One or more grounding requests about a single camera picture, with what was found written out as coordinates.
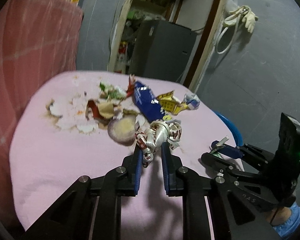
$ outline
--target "blue gripper pad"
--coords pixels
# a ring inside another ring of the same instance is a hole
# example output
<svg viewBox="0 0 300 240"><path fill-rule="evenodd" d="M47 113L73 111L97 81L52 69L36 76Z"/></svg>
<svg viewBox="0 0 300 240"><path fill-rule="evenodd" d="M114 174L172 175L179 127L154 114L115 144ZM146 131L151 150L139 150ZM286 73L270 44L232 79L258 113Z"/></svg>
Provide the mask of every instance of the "blue gripper pad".
<svg viewBox="0 0 300 240"><path fill-rule="evenodd" d="M137 162L136 174L135 174L135 184L134 184L134 193L136 195L138 195L138 191L140 188L141 171L142 171L142 150L139 149L138 162Z"/></svg>
<svg viewBox="0 0 300 240"><path fill-rule="evenodd" d="M162 172L163 172L163 183L166 194L169 194L169 173L168 173L168 164L166 159L166 149L164 145L161 146L161 161L162 161Z"/></svg>

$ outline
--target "food scraps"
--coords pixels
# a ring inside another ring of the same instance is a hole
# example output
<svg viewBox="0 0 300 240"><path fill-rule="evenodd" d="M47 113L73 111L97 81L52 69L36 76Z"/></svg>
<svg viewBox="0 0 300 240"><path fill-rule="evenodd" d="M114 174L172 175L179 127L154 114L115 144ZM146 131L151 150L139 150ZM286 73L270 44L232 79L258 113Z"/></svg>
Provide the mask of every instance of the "food scraps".
<svg viewBox="0 0 300 240"><path fill-rule="evenodd" d="M108 125L108 134L114 141L124 144L134 141L138 128L136 117L129 115L122 119L113 119Z"/></svg>
<svg viewBox="0 0 300 240"><path fill-rule="evenodd" d="M71 100L59 98L52 100L48 111L58 118L56 126L61 130L77 129L81 133L91 133L98 129L98 122L86 119L88 100L85 95L77 94Z"/></svg>
<svg viewBox="0 0 300 240"><path fill-rule="evenodd" d="M127 97L127 92L119 86L113 86L104 82L100 82L101 98L106 98L108 101L111 99L123 100Z"/></svg>
<svg viewBox="0 0 300 240"><path fill-rule="evenodd" d="M181 102L173 95L173 93L174 91L170 91L156 97L163 109L173 115L177 115L186 109L193 110L199 107L200 100L196 94L185 94L185 97Z"/></svg>
<svg viewBox="0 0 300 240"><path fill-rule="evenodd" d="M128 89L127 89L127 98L133 95L135 84L136 84L136 79L135 79L134 75L130 74L129 85L128 85Z"/></svg>

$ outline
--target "metal screw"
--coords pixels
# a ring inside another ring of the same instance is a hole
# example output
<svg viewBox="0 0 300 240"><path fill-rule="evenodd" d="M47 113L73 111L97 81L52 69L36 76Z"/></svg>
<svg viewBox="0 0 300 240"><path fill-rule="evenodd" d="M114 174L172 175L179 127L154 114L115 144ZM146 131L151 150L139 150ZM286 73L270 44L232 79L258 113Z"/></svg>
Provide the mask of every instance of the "metal screw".
<svg viewBox="0 0 300 240"><path fill-rule="evenodd" d="M216 182L222 184L222 183L225 182L225 179L223 177L221 177L221 176L218 176L218 177L216 177Z"/></svg>
<svg viewBox="0 0 300 240"><path fill-rule="evenodd" d="M184 167L184 166L180 167L178 170L179 170L181 173L187 173L187 172L188 172L188 168L187 168L187 167Z"/></svg>
<svg viewBox="0 0 300 240"><path fill-rule="evenodd" d="M115 171L117 173L124 173L126 171L126 168L123 166L120 166L120 167L116 168Z"/></svg>
<svg viewBox="0 0 300 240"><path fill-rule="evenodd" d="M85 183L89 180L89 177L87 175L83 175L79 178L79 181L82 183Z"/></svg>

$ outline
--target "pink blanket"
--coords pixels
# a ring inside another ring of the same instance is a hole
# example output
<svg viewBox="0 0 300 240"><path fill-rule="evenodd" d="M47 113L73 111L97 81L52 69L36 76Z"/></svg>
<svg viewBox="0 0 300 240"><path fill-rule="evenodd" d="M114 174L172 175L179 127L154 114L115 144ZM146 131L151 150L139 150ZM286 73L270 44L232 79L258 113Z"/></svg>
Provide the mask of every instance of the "pink blanket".
<svg viewBox="0 0 300 240"><path fill-rule="evenodd" d="M175 90L174 95L182 99L189 93L180 84L138 80L149 85L155 95ZM15 208L25 229L80 176L103 176L133 152L134 145L115 143L106 130L90 134L80 133L76 128L59 130L55 119L47 114L46 104L52 99L69 102L84 91L87 97L94 98L100 92L100 81L125 88L128 76L110 72L62 73L41 87L28 104L10 150ZM173 154L200 175L214 176L207 174L198 159L209 151L212 141L226 135L230 137L228 144L234 146L231 132L202 102L199 109L182 111L177 118L181 120L182 136L180 147ZM241 162L236 164L242 169ZM122 239L182 239L182 198L166 196L160 155L143 169L138 196L122 199Z"/></svg>
<svg viewBox="0 0 300 240"><path fill-rule="evenodd" d="M8 0L0 12L0 219L17 221L9 167L12 135L32 95L75 69L82 11L66 0Z"/></svg>

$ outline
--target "hanging glove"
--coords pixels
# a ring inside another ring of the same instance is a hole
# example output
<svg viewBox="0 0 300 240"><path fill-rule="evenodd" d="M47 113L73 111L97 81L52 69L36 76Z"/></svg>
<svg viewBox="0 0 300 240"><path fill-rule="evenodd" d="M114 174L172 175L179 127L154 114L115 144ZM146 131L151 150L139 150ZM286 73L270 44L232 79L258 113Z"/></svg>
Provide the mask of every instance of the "hanging glove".
<svg viewBox="0 0 300 240"><path fill-rule="evenodd" d="M258 17L251 11L251 9L244 12L243 15L244 17L242 18L242 22L246 23L245 27L249 33L252 33Z"/></svg>
<svg viewBox="0 0 300 240"><path fill-rule="evenodd" d="M245 15L248 11L251 11L251 8L248 5L243 5L238 7L237 10L229 12L231 15L223 21L223 27L234 26L237 22L237 18Z"/></svg>

